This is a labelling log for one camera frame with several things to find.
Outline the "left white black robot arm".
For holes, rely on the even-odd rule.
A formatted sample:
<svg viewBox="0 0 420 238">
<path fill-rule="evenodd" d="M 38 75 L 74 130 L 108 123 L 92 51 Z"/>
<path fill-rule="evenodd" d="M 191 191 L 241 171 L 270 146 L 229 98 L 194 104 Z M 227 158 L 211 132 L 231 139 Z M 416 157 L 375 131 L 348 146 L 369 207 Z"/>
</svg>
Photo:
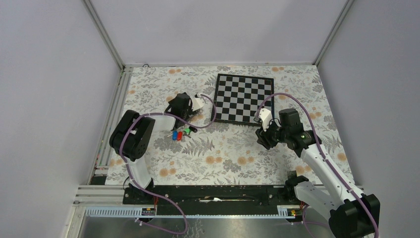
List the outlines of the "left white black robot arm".
<svg viewBox="0 0 420 238">
<path fill-rule="evenodd" d="M 203 97 L 190 97 L 187 93 L 177 94 L 168 102 L 162 113 L 141 115 L 127 110 L 109 139 L 109 145 L 126 165 L 130 185 L 135 190 L 135 198 L 143 204 L 152 201 L 154 191 L 148 187 L 152 177 L 148 172 L 145 155 L 152 134 L 160 131 L 174 131 L 186 124 L 205 105 Z"/>
</svg>

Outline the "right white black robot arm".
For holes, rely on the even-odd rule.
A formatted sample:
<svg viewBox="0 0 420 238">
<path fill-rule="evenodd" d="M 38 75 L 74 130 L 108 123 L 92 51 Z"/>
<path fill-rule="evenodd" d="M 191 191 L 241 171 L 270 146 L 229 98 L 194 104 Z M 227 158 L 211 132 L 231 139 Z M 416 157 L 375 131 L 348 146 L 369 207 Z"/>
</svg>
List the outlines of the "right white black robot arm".
<svg viewBox="0 0 420 238">
<path fill-rule="evenodd" d="M 258 144 L 266 149 L 275 147 L 277 143 L 286 144 L 312 168 L 326 189 L 316 188 L 304 176 L 289 179 L 284 190 L 288 203 L 302 201 L 311 206 L 328 221 L 337 238 L 379 236 L 379 200 L 374 194 L 365 194 L 344 175 L 324 152 L 325 147 L 315 132 L 304 130 L 297 110 L 281 110 L 279 123 L 266 108 L 260 109 L 256 116 L 262 125 L 256 131 Z"/>
</svg>

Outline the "blue key tag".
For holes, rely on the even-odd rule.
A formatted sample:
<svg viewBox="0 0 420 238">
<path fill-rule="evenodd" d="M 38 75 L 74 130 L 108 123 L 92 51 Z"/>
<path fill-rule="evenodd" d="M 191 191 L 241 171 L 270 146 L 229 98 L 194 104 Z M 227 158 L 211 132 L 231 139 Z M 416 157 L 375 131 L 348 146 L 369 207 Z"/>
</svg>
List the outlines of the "blue key tag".
<svg viewBox="0 0 420 238">
<path fill-rule="evenodd" d="M 172 132 L 172 140 L 176 141 L 178 137 L 178 132 L 175 130 Z"/>
</svg>

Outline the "red key tag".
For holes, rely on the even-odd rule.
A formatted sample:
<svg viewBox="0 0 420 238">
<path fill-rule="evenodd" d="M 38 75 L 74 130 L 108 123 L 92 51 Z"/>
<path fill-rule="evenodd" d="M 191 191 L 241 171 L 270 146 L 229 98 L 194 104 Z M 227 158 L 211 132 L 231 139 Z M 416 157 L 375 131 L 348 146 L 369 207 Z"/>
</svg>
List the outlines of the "red key tag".
<svg viewBox="0 0 420 238">
<path fill-rule="evenodd" d="M 176 140 L 177 140 L 177 141 L 181 141 L 181 140 L 182 140 L 182 137 L 183 137 L 183 132 L 179 131 L 179 132 L 177 133 Z"/>
</svg>

